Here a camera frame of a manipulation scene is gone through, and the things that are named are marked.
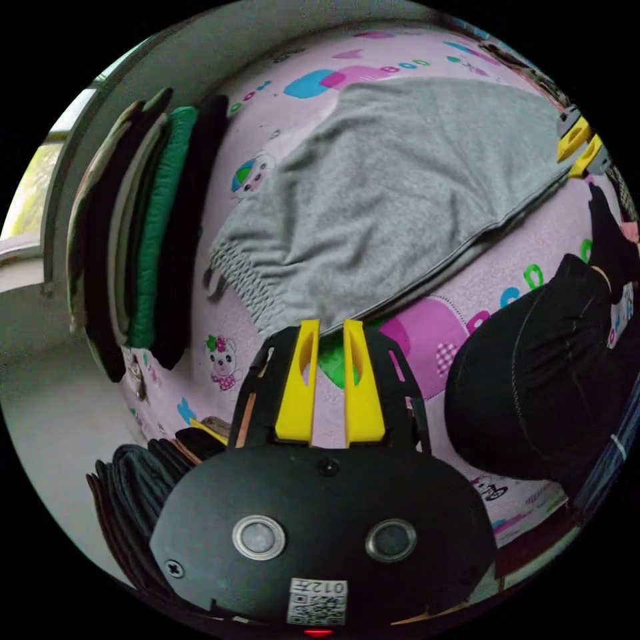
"label sticker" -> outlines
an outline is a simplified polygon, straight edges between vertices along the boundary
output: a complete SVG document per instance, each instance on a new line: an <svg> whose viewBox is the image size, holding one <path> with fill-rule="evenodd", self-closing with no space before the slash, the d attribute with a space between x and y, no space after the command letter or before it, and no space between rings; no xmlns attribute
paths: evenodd
<svg viewBox="0 0 640 640"><path fill-rule="evenodd" d="M291 579L288 624L310 627L344 625L346 618L346 580Z"/></svg>

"red led light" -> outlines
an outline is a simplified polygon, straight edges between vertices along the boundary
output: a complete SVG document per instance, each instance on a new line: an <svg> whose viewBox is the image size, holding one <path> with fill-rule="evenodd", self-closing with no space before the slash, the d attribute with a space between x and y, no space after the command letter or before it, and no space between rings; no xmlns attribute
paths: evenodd
<svg viewBox="0 0 640 640"><path fill-rule="evenodd" d="M330 629L306 629L305 633L310 638L328 638L333 632Z"/></svg>

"window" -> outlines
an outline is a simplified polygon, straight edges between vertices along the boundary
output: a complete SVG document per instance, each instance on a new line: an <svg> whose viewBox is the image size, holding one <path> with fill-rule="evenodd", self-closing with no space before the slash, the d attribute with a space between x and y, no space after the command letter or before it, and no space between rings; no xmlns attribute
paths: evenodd
<svg viewBox="0 0 640 640"><path fill-rule="evenodd" d="M47 188L61 150L60 142L38 147L13 196L0 241L26 233L40 234Z"/></svg>
<svg viewBox="0 0 640 640"><path fill-rule="evenodd" d="M69 133L110 74L146 41L120 56L91 83L90 87L80 92L53 124L44 142L36 149L0 229L0 265L24 257L42 256L41 226L47 192Z"/></svg>

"black jeans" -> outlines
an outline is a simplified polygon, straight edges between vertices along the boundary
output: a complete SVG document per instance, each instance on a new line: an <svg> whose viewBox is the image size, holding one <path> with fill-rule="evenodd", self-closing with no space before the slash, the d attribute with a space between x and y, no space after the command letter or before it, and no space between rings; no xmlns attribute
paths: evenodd
<svg viewBox="0 0 640 640"><path fill-rule="evenodd" d="M607 347L610 330L606 280L567 254L552 280L496 312L456 354L445 392L456 452L495 475L578 490L633 384L629 363Z"/></svg>

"pink bedsheet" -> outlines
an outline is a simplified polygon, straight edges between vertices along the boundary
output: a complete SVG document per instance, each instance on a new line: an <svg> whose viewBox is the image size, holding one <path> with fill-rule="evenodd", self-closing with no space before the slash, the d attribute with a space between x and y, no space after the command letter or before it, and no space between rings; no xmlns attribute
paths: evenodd
<svg viewBox="0 0 640 640"><path fill-rule="evenodd" d="M392 23L336 29L290 43L222 87L230 96L233 119L214 167L196 256L191 350L173 371L162 370L149 353L134 350L143 365L144 402L136 400L127 380L122 383L131 412L148 438L171 436L185 428L190 417L230 421L243 376L261 345L235 292L227 290L213 303L200 282L208 248L226 216L331 113L342 87L398 76L473 78L535 91L470 39L434 27ZM606 179L596 182L619 220L612 186ZM566 498L554 483L491 477L455 454L443 418L447 372L455 351L490 314L548 281L565 253L588 255L588 201L586 184L571 180L506 240L382 327L405 350L421 386L433 454L474 483L499 546L536 526ZM628 322L632 300L629 286L622 302L612 307L611 344ZM313 443L345 445L343 394L322 372Z"/></svg>

